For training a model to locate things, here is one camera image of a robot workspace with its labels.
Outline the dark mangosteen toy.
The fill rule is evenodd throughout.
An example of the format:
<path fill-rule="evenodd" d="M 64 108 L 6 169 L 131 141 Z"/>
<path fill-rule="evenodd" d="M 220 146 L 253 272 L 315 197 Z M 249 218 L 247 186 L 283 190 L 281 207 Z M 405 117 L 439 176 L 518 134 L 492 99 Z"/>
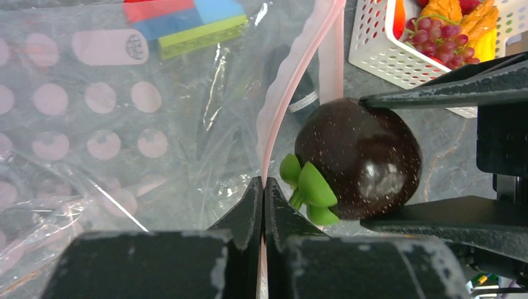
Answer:
<path fill-rule="evenodd" d="M 415 193 L 422 151 L 408 125 L 392 110 L 340 98 L 320 105 L 280 164 L 293 194 L 316 225 L 359 221 L 404 205 Z"/>

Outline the orange red mango toy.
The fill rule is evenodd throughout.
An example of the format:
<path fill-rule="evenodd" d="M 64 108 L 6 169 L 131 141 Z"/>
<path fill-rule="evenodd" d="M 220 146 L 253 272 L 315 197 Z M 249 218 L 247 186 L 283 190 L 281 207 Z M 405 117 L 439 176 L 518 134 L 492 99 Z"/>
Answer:
<path fill-rule="evenodd" d="M 405 10 L 405 1 L 395 1 L 394 21 L 393 21 L 393 35 L 397 40 L 400 40 L 407 28 L 407 15 Z"/>

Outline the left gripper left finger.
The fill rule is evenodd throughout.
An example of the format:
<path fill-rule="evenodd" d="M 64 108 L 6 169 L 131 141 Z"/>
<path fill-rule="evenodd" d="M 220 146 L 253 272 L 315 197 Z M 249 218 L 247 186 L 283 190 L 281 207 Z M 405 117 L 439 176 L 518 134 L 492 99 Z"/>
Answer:
<path fill-rule="evenodd" d="M 263 186 L 206 230 L 92 231 L 61 254 L 43 298 L 255 298 Z"/>

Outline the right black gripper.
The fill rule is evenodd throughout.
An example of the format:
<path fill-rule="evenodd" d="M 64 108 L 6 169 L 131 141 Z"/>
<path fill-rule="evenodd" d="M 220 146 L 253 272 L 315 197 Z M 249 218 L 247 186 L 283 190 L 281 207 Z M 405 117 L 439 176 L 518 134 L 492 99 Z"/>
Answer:
<path fill-rule="evenodd" d="M 479 170 L 498 198 L 527 197 L 527 52 L 465 65 L 409 90 L 361 97 L 371 108 L 479 107 Z M 527 261 L 527 206 L 478 196 L 402 206 L 361 221 L 377 231 L 430 235 Z"/>

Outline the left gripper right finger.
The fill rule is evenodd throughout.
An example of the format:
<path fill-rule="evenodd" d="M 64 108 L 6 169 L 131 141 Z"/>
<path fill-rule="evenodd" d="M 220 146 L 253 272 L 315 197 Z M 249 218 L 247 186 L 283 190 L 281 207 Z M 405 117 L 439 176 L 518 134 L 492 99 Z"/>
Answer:
<path fill-rule="evenodd" d="M 468 298 L 464 273 L 440 240 L 399 235 L 331 237 L 264 190 L 270 298 Z"/>

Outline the clear polka dot zip bag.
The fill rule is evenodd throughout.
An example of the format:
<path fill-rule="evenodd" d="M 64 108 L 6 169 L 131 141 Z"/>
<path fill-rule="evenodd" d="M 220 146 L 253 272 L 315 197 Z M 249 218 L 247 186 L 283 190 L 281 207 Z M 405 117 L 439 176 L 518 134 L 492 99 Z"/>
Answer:
<path fill-rule="evenodd" d="M 168 59 L 123 2 L 1 2 L 2 298 L 43 298 L 86 232 L 207 229 L 276 171 L 305 71 L 342 92 L 344 1 L 238 1 L 239 36 Z"/>

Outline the red grape bunch toy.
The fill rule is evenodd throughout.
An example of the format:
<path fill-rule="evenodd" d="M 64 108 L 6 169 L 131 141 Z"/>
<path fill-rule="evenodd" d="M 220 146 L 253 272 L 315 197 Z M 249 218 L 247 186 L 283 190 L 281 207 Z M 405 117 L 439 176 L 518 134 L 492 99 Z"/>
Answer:
<path fill-rule="evenodd" d="M 454 70 L 478 64 L 469 46 L 469 37 L 456 24 L 444 25 L 432 17 L 414 17 L 407 21 L 405 43 L 419 53 Z"/>

